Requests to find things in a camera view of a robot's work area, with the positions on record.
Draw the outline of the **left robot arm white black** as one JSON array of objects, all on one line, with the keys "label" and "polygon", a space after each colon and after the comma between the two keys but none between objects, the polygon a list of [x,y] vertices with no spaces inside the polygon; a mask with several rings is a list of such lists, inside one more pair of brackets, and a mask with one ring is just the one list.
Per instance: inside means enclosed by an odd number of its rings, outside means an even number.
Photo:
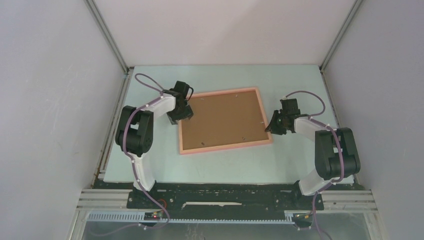
[{"label": "left robot arm white black", "polygon": [[154,142],[154,122],[167,115],[170,123],[176,125],[194,115],[189,104],[194,88],[187,83],[177,81],[173,88],[155,90],[159,97],[150,102],[139,107],[123,107],[115,133],[115,143],[130,160],[133,185],[142,191],[138,201],[145,208],[153,208],[158,202],[158,194],[151,190],[156,180],[148,154]]}]

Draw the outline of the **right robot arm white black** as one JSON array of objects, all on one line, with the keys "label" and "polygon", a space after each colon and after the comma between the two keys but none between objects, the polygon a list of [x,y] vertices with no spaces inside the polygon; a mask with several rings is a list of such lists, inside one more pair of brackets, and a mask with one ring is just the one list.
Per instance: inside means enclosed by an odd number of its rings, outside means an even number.
[{"label": "right robot arm white black", "polygon": [[296,99],[282,99],[280,103],[265,131],[274,135],[296,133],[314,143],[314,169],[298,181],[299,190],[290,196],[295,208],[304,209],[311,195],[357,174],[361,169],[359,154],[350,128],[333,128],[302,114]]}]

